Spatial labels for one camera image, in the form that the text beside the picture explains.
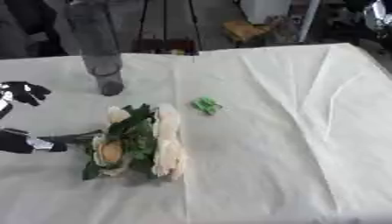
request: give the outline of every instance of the tripod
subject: tripod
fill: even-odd
[[[198,18],[194,12],[193,0],[188,0],[189,10],[191,12],[191,18],[193,22],[193,27],[196,34],[197,45],[193,40],[189,38],[168,38],[167,37],[167,0],[163,0],[163,38],[143,38],[144,34],[144,22],[147,15],[147,10],[149,7],[150,0],[144,0],[143,2],[143,12],[140,18],[140,27],[137,35],[137,40],[133,42],[133,50],[132,52],[136,53],[172,53],[173,50],[180,51],[181,54],[185,55],[195,55],[198,54],[197,48],[199,51],[202,51],[203,45],[200,37],[200,30],[198,27]]]

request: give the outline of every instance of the small green toy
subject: small green toy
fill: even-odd
[[[197,109],[197,110],[199,110],[199,111],[205,113],[205,114],[208,115],[208,116],[213,116],[213,115],[215,115],[216,112],[218,112],[219,109],[222,109],[222,108],[223,108],[223,107],[222,107],[220,104],[218,104],[215,100],[213,100],[213,99],[211,99],[211,98],[209,98],[209,97],[200,97],[200,98],[197,98],[197,99],[195,99],[195,100],[193,100],[193,101],[191,102],[191,105],[192,105],[195,109]]]

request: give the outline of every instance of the tripod leg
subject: tripod leg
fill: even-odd
[[[189,10],[191,11],[194,30],[196,31],[196,38],[198,39],[199,50],[202,51],[203,45],[201,43],[200,31],[198,27],[198,18],[196,17],[196,14],[194,12],[193,0],[188,0],[188,3],[189,3]]]
[[[141,49],[141,42],[143,38],[143,31],[144,31],[144,21],[145,21],[145,16],[147,14],[147,8],[149,6],[149,1],[150,0],[144,0],[144,5],[143,5],[143,13],[142,17],[140,18],[140,27],[139,27],[139,33],[138,33],[138,38],[137,38],[137,44],[138,44],[138,50]]]
[[[164,0],[164,46],[167,40],[167,0]]]

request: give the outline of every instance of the white cabinet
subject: white cabinet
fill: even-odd
[[[287,15],[291,0],[241,0],[242,10],[252,24],[262,24],[268,16]]]

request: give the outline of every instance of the white tablecloth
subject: white tablecloth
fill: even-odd
[[[177,182],[81,181],[87,157],[0,153],[0,223],[392,222],[392,83],[350,45],[124,54],[126,90],[97,94],[79,57],[0,61],[0,81],[53,93],[0,125],[37,136],[105,127],[107,107],[169,102],[189,164]],[[223,105],[215,116],[189,106]]]

